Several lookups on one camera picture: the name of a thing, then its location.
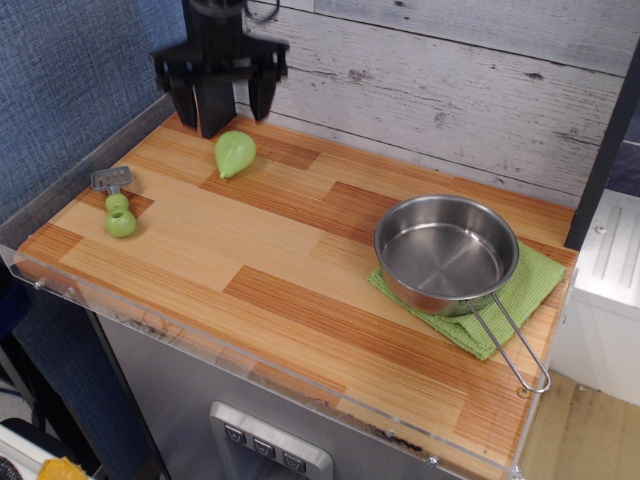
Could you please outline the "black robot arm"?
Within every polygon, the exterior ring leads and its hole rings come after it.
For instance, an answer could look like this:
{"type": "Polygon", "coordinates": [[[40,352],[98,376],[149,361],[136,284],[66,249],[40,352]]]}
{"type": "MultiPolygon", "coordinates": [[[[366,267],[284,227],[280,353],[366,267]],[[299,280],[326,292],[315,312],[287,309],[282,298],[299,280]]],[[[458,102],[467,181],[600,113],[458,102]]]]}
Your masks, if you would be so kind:
{"type": "Polygon", "coordinates": [[[185,1],[183,13],[186,40],[151,54],[156,83],[182,124],[213,138],[236,116],[233,84],[240,81],[254,119],[264,120],[288,74],[289,45],[249,35],[245,1],[185,1]]]}

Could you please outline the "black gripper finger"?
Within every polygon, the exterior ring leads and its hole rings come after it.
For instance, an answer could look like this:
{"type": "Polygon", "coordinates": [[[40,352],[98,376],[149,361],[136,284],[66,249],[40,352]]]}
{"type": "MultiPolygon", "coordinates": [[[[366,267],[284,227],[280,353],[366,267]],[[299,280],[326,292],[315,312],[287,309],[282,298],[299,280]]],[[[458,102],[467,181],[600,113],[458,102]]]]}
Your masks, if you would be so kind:
{"type": "Polygon", "coordinates": [[[256,122],[265,120],[271,112],[278,81],[276,74],[257,74],[249,79],[249,104],[256,122]]]}
{"type": "Polygon", "coordinates": [[[179,118],[183,125],[196,129],[198,113],[193,87],[182,79],[169,80],[170,93],[179,118]]]}

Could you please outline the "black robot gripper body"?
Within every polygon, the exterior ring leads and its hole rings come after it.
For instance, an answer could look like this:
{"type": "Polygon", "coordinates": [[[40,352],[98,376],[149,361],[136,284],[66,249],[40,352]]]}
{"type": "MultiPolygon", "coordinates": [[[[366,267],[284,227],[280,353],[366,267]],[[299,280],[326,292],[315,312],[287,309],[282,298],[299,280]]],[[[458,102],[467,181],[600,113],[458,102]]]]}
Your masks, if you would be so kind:
{"type": "Polygon", "coordinates": [[[245,80],[270,90],[287,75],[289,44],[249,35],[241,9],[188,9],[185,19],[187,38],[151,54],[160,89],[245,80]]]}

